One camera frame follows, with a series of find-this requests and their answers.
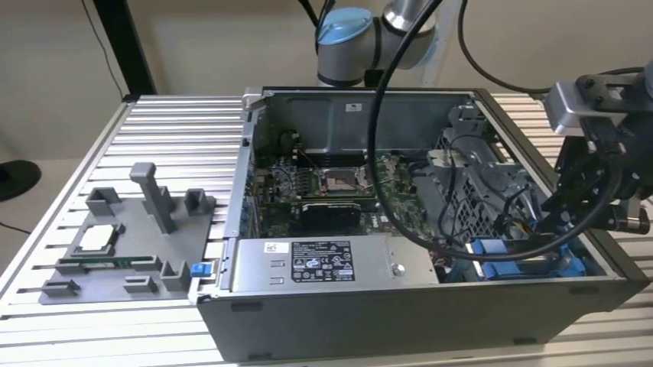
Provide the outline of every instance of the aluminum extrusion table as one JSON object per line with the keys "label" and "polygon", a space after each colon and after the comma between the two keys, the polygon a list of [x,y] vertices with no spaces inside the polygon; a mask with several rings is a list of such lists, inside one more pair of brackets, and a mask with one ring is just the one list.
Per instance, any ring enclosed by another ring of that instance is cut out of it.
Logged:
{"label": "aluminum extrusion table", "polygon": [[[525,95],[494,97],[553,164],[562,137],[549,129],[541,103]],[[219,257],[242,125],[240,97],[144,96],[120,106],[0,278],[0,364],[67,367],[224,364],[200,315],[187,300],[43,306],[37,302],[37,288],[49,279],[52,264],[83,223],[84,198],[91,189],[112,186],[120,196],[137,196],[137,185],[128,179],[136,161],[157,165],[157,182],[168,186],[173,195],[200,187],[216,197],[219,206],[205,259]],[[645,205],[653,217],[650,202]],[[615,238],[653,278],[653,234],[615,234]],[[197,280],[193,287],[203,287]],[[653,286],[618,310],[582,317],[545,346],[286,365],[650,366]]]}

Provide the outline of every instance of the power supply label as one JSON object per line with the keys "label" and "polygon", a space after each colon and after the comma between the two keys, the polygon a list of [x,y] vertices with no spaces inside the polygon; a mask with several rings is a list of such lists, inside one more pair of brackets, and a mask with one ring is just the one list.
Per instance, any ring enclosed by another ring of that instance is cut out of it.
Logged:
{"label": "power supply label", "polygon": [[348,241],[294,242],[292,280],[296,283],[355,281]]}

